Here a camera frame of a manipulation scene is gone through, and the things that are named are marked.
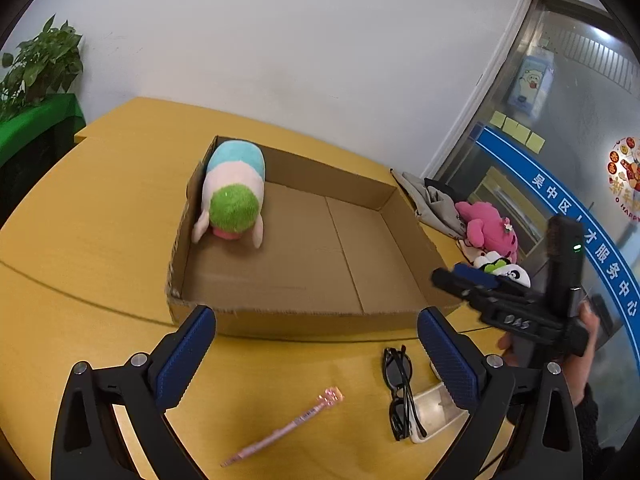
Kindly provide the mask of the right hand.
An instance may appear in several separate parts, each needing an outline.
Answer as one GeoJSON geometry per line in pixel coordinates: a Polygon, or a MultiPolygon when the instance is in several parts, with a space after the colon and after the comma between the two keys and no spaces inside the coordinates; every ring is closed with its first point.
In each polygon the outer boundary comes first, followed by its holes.
{"type": "Polygon", "coordinates": [[[588,299],[582,300],[579,304],[579,318],[585,324],[589,334],[586,350],[582,356],[569,356],[562,364],[563,374],[574,406],[582,402],[585,397],[600,327],[600,318],[593,312],[588,299]]]}

